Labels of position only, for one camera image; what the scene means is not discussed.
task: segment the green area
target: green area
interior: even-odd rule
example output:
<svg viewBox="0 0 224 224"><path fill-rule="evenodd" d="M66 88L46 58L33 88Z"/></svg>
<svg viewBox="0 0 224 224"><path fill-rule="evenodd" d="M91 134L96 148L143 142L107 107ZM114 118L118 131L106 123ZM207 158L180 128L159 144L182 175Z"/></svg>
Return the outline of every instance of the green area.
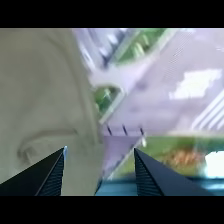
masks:
<svg viewBox="0 0 224 224"><path fill-rule="evenodd" d="M176 172L193 177L206 177L204 172L206 168L205 159L200 164L194 165L180 165L174 166L167 164L165 158L171 153L178 150L188 149L196 152L203 153L204 155L214 151L224 151L223 138L205 138L205 137L148 137L146 138L146 146L139 145L141 151L154 159L164 163ZM135 171L134 167L134 154L132 153L129 158L119 167L114 174L114 178L124 177Z"/></svg>
<svg viewBox="0 0 224 224"><path fill-rule="evenodd" d="M119 88L114 86L103 86L94 90L94 99L99 111L99 117L104 115L119 92Z"/></svg>
<svg viewBox="0 0 224 224"><path fill-rule="evenodd" d="M147 53L163 34L166 28L140 28L136 32L132 43L127 50L116 57L115 62L122 63L138 58Z"/></svg>

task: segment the crosswalk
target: crosswalk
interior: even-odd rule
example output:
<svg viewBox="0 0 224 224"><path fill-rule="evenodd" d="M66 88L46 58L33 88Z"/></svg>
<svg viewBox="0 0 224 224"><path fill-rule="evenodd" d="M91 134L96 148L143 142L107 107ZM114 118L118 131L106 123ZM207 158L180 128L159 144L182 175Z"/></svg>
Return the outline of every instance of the crosswalk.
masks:
<svg viewBox="0 0 224 224"><path fill-rule="evenodd" d="M221 130L224 128L224 90L194 120L192 130Z"/></svg>

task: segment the white stripe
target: white stripe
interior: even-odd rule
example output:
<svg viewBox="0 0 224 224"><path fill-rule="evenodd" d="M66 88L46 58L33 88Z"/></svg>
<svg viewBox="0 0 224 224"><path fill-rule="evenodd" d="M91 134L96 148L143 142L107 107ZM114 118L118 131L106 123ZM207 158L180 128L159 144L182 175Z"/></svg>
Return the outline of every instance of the white stripe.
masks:
<svg viewBox="0 0 224 224"><path fill-rule="evenodd" d="M224 115L224 109L215 117L215 119L209 124L208 130L210 130Z"/></svg>
<svg viewBox="0 0 224 224"><path fill-rule="evenodd" d="M219 101L224 97L224 90L208 105L208 107L194 120L191 125L191 129L194 129L204 117L219 103Z"/></svg>
<svg viewBox="0 0 224 224"><path fill-rule="evenodd" d="M201 122L199 126L199 130L201 130L224 106L224 100L215 107L212 112Z"/></svg>
<svg viewBox="0 0 224 224"><path fill-rule="evenodd" d="M219 130L224 125L224 118L221 120L221 122L218 124L217 129Z"/></svg>

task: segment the beige fabric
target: beige fabric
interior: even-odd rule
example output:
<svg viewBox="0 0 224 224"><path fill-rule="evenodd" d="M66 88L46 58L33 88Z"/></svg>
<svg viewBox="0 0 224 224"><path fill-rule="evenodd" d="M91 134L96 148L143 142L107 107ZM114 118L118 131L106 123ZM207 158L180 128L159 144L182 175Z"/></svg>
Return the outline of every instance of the beige fabric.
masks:
<svg viewBox="0 0 224 224"><path fill-rule="evenodd" d="M69 29L0 29L0 183L67 145L62 195L93 195L103 148Z"/></svg>

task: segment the green grass patch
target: green grass patch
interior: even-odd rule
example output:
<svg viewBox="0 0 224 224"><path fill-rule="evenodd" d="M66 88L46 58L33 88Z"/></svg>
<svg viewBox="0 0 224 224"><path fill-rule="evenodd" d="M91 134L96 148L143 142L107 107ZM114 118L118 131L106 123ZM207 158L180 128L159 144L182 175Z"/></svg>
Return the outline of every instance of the green grass patch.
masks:
<svg viewBox="0 0 224 224"><path fill-rule="evenodd" d="M170 152L175 152L183 148L191 148L198 152L203 152L205 155L214 151L224 151L224 139L222 138L204 138L204 137L148 137L146 139L147 146L139 145L138 148L153 157L154 159L164 163L164 158ZM191 177L206 177L204 172L206 163L200 165L187 165L187 166L173 166L168 165L176 172ZM130 173L135 172L134 154L132 153L129 158L123 163L122 166L114 174L114 178L124 177Z"/></svg>
<svg viewBox="0 0 224 224"><path fill-rule="evenodd" d="M122 63L147 53L163 34L166 28L141 28L127 50L115 56L115 62Z"/></svg>
<svg viewBox="0 0 224 224"><path fill-rule="evenodd" d="M99 118L108 110L119 92L119 88L114 86L104 86L94 90L94 99L99 111Z"/></svg>

